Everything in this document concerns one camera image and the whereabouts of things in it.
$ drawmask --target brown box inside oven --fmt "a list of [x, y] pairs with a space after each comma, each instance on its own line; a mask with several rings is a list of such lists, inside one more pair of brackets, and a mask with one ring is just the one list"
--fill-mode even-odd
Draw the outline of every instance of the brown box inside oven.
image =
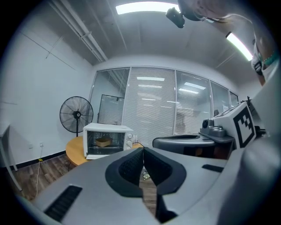
[[96, 144], [99, 147], [106, 147], [108, 145], [110, 145], [112, 142], [111, 138], [98, 138], [96, 139]]

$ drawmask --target white cable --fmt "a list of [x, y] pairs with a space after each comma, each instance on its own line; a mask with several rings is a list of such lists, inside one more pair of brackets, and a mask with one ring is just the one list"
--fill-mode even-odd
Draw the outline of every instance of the white cable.
[[[41, 153], [40, 153], [40, 158], [42, 157], [42, 151], [43, 151], [43, 146], [41, 146]], [[36, 182], [36, 197], [38, 195], [38, 176], [39, 176], [39, 169], [40, 169], [40, 160], [39, 160], [39, 166], [38, 166], [38, 174], [37, 174], [37, 182]]]

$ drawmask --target window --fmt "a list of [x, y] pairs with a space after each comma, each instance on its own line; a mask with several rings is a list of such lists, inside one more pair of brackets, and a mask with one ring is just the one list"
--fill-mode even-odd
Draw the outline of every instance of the window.
[[214, 116], [223, 113], [230, 107], [228, 90], [223, 86], [220, 86], [211, 81], [212, 93], [213, 93], [213, 113]]
[[230, 99], [231, 99], [231, 107], [236, 106], [239, 104], [238, 96], [230, 92]]
[[173, 134], [175, 99], [174, 70], [132, 68], [123, 124], [151, 147], [154, 138]]
[[129, 68], [98, 71], [90, 103], [93, 123], [121, 125]]
[[104, 124], [121, 125], [124, 98], [102, 95], [97, 122]]
[[211, 117], [209, 81], [177, 71], [177, 114], [175, 134], [198, 133], [204, 119]]

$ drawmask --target fan grille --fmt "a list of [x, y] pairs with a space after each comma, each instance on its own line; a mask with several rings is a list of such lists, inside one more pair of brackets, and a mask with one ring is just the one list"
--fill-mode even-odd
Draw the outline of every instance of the fan grille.
[[93, 121], [93, 108], [86, 99], [80, 96], [73, 96], [67, 99], [61, 106], [60, 120], [63, 127], [72, 133], [76, 133], [74, 113], [77, 111], [81, 113], [78, 121], [78, 133], [82, 132], [83, 127]]

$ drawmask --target white table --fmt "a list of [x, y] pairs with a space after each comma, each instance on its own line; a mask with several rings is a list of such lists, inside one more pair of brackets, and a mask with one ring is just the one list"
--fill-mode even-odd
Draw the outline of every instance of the white table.
[[[10, 125], [8, 123], [0, 123], [0, 151], [1, 151], [1, 155], [2, 155], [3, 161], [5, 163], [5, 166], [6, 166], [7, 170], [8, 170], [8, 172], [9, 172], [9, 175], [11, 176], [14, 184], [21, 191], [22, 188], [18, 184], [16, 178], [14, 177], [14, 175], [13, 175], [13, 173], [11, 171], [10, 163], [8, 161], [8, 158], [6, 157], [5, 149], [3, 147], [3, 142], [2, 142], [3, 136], [6, 134], [9, 126]], [[9, 150], [8, 150], [8, 155], [9, 155], [9, 158], [11, 159], [11, 161], [13, 162], [14, 170], [18, 171], [17, 166], [16, 166], [15, 161], [14, 161], [13, 154], [12, 154], [12, 152], [9, 152]]]

